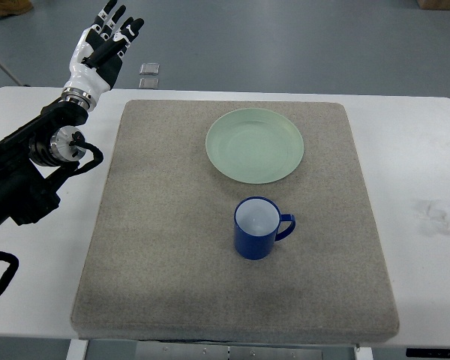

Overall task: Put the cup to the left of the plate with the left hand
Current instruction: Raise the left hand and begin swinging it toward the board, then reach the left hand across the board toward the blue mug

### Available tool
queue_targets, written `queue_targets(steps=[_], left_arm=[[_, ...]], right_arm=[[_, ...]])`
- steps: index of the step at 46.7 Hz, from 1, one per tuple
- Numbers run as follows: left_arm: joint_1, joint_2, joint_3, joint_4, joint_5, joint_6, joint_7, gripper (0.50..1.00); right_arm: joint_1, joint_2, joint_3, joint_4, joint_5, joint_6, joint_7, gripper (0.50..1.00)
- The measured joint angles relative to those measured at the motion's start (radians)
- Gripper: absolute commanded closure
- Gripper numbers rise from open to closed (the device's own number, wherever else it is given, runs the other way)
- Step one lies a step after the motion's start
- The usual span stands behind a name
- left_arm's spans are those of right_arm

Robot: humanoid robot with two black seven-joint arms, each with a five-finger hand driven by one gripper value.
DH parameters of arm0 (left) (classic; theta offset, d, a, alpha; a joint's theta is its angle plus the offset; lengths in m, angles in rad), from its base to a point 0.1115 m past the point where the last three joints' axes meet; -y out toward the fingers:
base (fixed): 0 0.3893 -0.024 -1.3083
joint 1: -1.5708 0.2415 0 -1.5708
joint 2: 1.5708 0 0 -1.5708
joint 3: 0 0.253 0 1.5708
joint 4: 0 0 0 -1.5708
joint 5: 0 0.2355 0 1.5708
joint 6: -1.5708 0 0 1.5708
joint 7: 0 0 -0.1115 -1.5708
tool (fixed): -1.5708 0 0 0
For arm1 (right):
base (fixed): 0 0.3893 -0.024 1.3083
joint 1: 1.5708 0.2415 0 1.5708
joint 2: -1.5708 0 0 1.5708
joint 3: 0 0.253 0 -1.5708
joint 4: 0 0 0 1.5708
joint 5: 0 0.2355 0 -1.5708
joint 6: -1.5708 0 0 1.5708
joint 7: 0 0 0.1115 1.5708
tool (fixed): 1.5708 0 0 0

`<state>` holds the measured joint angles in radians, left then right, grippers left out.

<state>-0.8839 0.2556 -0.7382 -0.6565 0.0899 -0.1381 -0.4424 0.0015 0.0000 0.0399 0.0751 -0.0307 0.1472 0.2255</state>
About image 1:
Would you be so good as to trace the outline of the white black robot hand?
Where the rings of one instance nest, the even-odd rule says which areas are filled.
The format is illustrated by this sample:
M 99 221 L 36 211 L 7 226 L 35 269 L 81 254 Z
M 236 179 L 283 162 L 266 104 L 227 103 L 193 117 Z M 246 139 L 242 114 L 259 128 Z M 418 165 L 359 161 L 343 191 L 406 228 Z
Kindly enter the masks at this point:
M 63 101 L 77 102 L 92 111 L 100 96 L 114 87 L 125 53 L 144 26 L 141 18 L 123 20 L 125 12 L 125 5 L 108 1 L 83 30 L 70 59 Z

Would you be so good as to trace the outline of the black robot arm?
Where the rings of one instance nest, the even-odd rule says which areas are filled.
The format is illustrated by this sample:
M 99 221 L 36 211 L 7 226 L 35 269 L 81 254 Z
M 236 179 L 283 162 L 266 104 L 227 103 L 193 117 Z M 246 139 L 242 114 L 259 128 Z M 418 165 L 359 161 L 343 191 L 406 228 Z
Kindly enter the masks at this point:
M 8 218 L 17 225 L 37 223 L 59 207 L 58 189 L 90 170 L 76 159 L 60 159 L 51 146 L 59 129 L 87 118 L 80 105 L 56 100 L 0 141 L 0 225 Z

